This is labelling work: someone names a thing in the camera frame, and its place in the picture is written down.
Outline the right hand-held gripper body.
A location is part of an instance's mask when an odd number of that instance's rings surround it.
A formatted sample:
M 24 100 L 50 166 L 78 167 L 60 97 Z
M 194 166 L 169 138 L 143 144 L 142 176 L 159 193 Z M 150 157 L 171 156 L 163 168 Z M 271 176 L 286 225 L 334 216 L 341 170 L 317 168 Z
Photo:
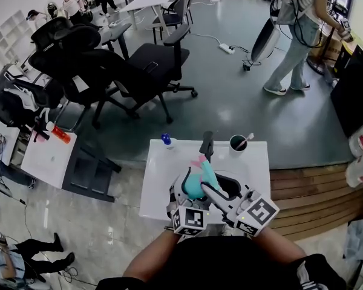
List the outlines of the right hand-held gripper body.
M 252 237 L 258 236 L 279 212 L 270 198 L 252 189 L 241 204 L 230 204 L 229 208 L 230 212 L 223 214 L 223 221 Z

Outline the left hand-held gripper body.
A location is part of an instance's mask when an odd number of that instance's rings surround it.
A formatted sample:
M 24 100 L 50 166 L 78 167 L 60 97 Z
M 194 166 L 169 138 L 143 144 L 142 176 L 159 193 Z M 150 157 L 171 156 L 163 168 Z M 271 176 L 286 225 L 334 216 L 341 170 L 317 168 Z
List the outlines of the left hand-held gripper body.
M 182 236 L 196 236 L 207 227 L 208 211 L 203 210 L 196 200 L 191 200 L 182 190 L 185 179 L 178 175 L 169 188 L 169 203 L 166 206 L 170 224 L 168 230 Z

